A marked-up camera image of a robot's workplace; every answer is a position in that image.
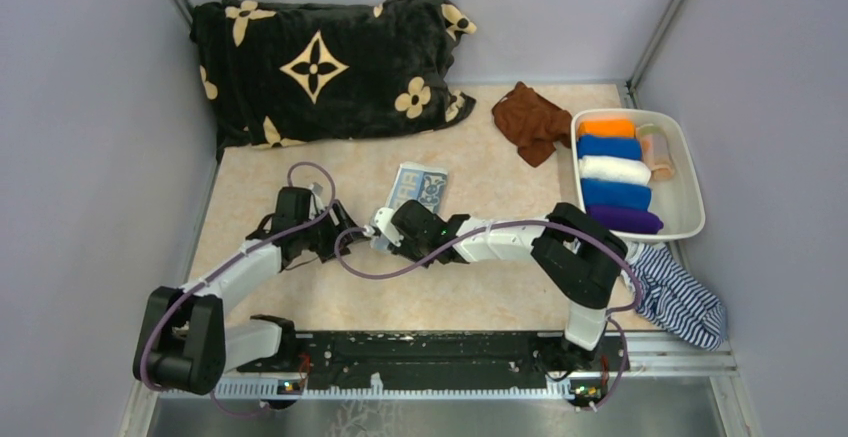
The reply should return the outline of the orange blue patterned towel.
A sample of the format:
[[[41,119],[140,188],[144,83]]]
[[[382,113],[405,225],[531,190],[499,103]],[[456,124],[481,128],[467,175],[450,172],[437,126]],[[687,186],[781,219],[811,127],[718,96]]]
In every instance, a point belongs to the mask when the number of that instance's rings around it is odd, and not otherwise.
[[[397,210],[406,201],[415,200],[429,211],[440,212],[449,181],[444,168],[415,162],[402,163],[386,200],[386,207]]]

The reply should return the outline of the orange polka dot towel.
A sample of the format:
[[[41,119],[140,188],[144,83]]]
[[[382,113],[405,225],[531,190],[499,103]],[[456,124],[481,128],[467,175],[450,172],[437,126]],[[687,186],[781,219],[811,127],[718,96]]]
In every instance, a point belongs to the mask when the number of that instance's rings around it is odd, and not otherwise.
[[[675,167],[663,129],[656,124],[643,124],[636,128],[635,135],[642,148],[642,161],[651,171],[652,180],[671,180]]]

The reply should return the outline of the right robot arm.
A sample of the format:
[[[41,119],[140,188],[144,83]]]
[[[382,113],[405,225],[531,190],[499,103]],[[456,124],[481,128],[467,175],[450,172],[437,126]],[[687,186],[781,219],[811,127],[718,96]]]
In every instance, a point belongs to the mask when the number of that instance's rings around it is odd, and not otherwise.
[[[560,365],[590,368],[602,355],[601,338],[626,244],[569,203],[540,219],[498,221],[457,214],[444,220],[418,201],[382,208],[372,219],[395,255],[428,266],[484,261],[532,262],[569,299]]]

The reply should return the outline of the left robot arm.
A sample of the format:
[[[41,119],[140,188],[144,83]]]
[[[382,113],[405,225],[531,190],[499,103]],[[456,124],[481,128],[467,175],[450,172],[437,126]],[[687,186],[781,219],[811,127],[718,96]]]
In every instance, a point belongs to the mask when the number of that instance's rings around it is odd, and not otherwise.
[[[227,315],[302,253],[327,262],[366,238],[338,200],[323,203],[314,189],[282,188],[275,210],[223,264],[180,287],[160,286],[150,294],[134,377],[155,391],[206,395],[225,373],[240,367],[260,362],[277,371],[292,368],[300,345],[291,320],[254,315],[229,327]]]

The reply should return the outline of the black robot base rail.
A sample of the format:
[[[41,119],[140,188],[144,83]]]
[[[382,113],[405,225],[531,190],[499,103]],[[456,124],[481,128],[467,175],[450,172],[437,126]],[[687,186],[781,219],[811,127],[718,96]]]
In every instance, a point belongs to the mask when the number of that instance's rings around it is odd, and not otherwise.
[[[619,334],[586,351],[560,331],[290,332],[242,373],[281,373],[302,398],[601,401],[630,362]]]

